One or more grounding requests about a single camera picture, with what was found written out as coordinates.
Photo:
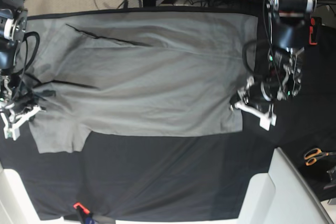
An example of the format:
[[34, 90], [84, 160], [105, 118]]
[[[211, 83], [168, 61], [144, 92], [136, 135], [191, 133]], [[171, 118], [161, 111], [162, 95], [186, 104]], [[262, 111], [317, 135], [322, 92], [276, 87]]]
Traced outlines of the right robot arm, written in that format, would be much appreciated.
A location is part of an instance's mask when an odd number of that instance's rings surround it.
[[[37, 32], [26, 32], [28, 10], [25, 0], [1, 0], [1, 116], [4, 122], [24, 122], [41, 110], [39, 99], [54, 96], [53, 90], [35, 92], [43, 84], [27, 72], [37, 55], [40, 36]], [[17, 57], [23, 43], [35, 38], [31, 57], [25, 52], [23, 67], [15, 70]]]

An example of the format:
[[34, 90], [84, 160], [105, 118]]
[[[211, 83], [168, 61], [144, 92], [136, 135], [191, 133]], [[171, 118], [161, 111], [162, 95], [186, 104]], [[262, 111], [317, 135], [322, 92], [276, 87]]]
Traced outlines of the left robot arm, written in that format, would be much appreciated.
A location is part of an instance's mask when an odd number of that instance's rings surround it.
[[[262, 0], [266, 39], [250, 40], [242, 48], [243, 65], [250, 77], [231, 98], [232, 110], [261, 111], [264, 104], [272, 108], [275, 102], [298, 95], [304, 51], [318, 43], [319, 24], [312, 13], [328, 4], [335, 0]], [[266, 73], [250, 67], [247, 51], [251, 46], [266, 48]]]

